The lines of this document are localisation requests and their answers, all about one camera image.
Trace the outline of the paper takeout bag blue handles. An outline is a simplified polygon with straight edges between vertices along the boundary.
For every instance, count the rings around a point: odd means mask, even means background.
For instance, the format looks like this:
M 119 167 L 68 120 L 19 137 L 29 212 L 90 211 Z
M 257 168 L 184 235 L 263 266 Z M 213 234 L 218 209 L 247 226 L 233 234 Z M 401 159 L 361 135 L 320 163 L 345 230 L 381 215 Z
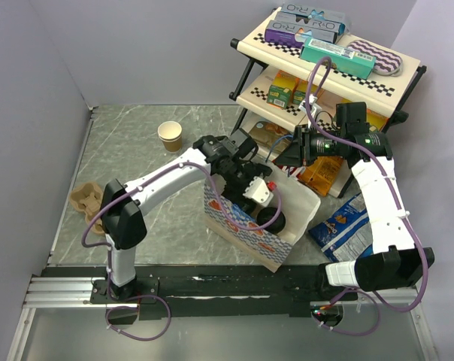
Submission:
M 246 213 L 228 199 L 221 198 L 218 201 L 210 181 L 207 180 L 203 188 L 204 219 L 210 230 L 248 253 L 271 272 L 276 272 L 313 220 L 321 205 L 321 199 L 293 176 L 287 176 L 271 160 L 266 161 L 267 155 L 267 149 L 261 147 L 253 161 L 272 169 L 266 181 L 275 183 L 280 192 L 281 200 L 273 197 L 268 204 L 273 208 L 271 213 L 257 223 L 261 205 Z M 279 217 L 286 221 L 283 229 L 277 233 L 271 233 L 267 229 L 253 231 L 253 227 L 263 225 L 273 217 L 278 205 L 281 205 L 282 212 Z

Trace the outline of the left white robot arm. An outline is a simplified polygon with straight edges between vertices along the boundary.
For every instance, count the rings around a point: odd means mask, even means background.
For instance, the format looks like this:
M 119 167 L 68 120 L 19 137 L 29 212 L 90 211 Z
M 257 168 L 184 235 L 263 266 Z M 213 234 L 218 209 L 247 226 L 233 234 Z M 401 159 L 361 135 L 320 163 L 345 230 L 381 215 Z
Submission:
M 230 136 L 206 135 L 178 158 L 154 172 L 126 184 L 112 180 L 104 189 L 101 224 L 110 248 L 108 293 L 127 302 L 135 293 L 135 249 L 147 236 L 144 218 L 161 202 L 183 188 L 219 175 L 223 197 L 249 206 L 267 206 L 273 194 L 266 177 L 271 168 L 248 160 L 256 142 L 242 129 Z

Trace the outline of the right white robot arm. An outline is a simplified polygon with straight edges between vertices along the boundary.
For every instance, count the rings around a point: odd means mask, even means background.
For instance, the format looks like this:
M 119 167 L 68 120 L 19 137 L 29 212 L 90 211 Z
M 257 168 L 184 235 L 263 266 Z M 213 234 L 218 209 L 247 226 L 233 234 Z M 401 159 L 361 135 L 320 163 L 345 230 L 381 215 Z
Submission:
M 276 158 L 277 165 L 311 165 L 321 156 L 347 161 L 365 202 L 373 236 L 370 256 L 322 265 L 316 294 L 333 299 L 341 287 L 378 291 L 424 284 L 434 251 L 423 247 L 408 221 L 395 179 L 395 163 L 386 134 L 372 132 L 366 105 L 337 105 L 337 129 L 327 132 L 314 119 L 296 126 L 292 141 Z

